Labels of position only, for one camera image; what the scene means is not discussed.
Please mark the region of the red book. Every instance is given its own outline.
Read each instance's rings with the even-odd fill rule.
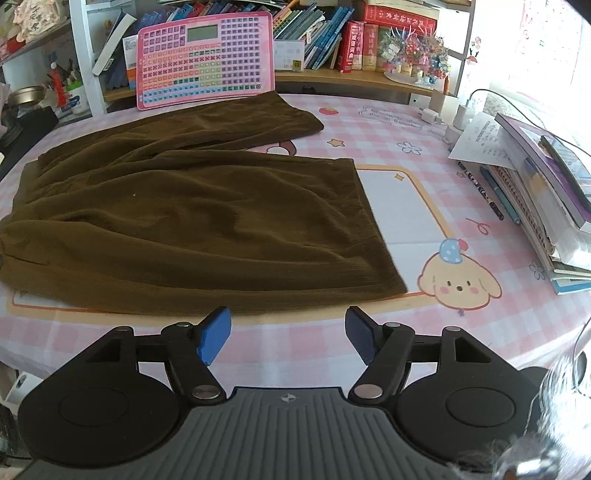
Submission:
[[[361,28],[358,22],[347,22],[343,40],[340,42],[336,69],[341,73],[349,73],[353,66],[353,56],[357,45],[361,42]]]
[[[357,43],[355,44],[355,52],[353,53],[353,70],[361,70],[363,65],[363,22],[356,22],[359,26],[359,35]]]
[[[363,26],[363,60],[361,70],[375,72],[378,62],[377,25],[366,23]]]
[[[419,33],[427,34],[432,34],[437,29],[437,20],[433,18],[366,3],[363,8],[363,21],[384,27],[412,28]]]

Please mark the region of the pen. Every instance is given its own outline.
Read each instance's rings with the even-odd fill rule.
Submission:
[[[499,210],[499,207],[496,206],[496,203],[487,195],[486,190],[482,188],[482,186],[478,183],[478,180],[474,178],[468,169],[464,166],[464,164],[458,160],[457,164],[460,166],[462,171],[468,175],[468,178],[472,181],[472,183],[476,186],[482,197],[488,202],[488,205],[492,208],[492,211],[495,212],[495,215],[499,218],[499,220],[503,220],[505,215]]]
[[[482,174],[484,179],[488,182],[488,184],[491,186],[492,191],[495,192],[495,195],[497,196],[499,201],[503,204],[503,207],[505,207],[505,210],[507,210],[507,213],[511,217],[511,220],[513,220],[513,223],[516,225],[520,225],[521,219],[519,218],[519,214],[517,214],[517,211],[515,210],[515,208],[513,208],[513,205],[511,205],[511,201],[507,198],[507,195],[505,195],[505,192],[503,192],[501,187],[499,187],[499,184],[496,182],[495,178],[491,175],[491,172],[489,172],[484,167],[480,167],[480,173]]]

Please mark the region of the pink periodic table board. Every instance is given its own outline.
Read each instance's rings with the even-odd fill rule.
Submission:
[[[268,12],[186,18],[138,33],[140,110],[275,89]]]

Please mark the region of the black circular pad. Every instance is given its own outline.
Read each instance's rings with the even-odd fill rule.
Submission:
[[[504,375],[503,365],[499,371],[476,366],[440,369],[410,384],[392,413],[420,452],[441,463],[482,469],[470,454],[486,452],[495,440],[523,435],[537,389],[516,371]],[[534,410],[530,423],[535,426],[539,408]]]
[[[79,468],[124,463],[158,446],[179,417],[175,394],[118,364],[52,375],[19,409],[21,436],[38,458]]]
[[[447,411],[472,427],[496,427],[515,413],[515,404],[502,392],[490,388],[463,388],[447,398]]]

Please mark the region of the pink tablecloth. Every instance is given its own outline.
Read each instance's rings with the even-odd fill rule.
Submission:
[[[544,363],[574,338],[591,314],[591,295],[559,297],[554,293],[537,268],[536,254],[521,227],[499,221],[474,185],[447,159],[442,127],[422,123],[410,106],[329,96],[285,95],[284,99],[314,113],[325,129],[292,144],[254,150],[293,154],[297,149],[298,155],[350,157],[357,164],[393,165],[414,173],[458,238],[468,242],[470,256],[502,287],[501,298],[478,310],[459,312],[432,304],[383,313],[375,316],[377,321],[398,321],[428,335],[439,335],[443,327],[458,325],[517,367]],[[11,210],[27,161],[81,135],[159,112],[130,109],[52,132],[0,183],[0,217]],[[0,286],[0,361],[35,375],[47,376],[110,329],[10,316],[5,309],[7,295],[7,289]],[[158,330],[138,327],[136,333]],[[163,376],[157,367],[142,369]],[[348,390],[363,369],[346,339],[341,318],[235,327],[212,366],[228,391],[234,385],[340,385]]]

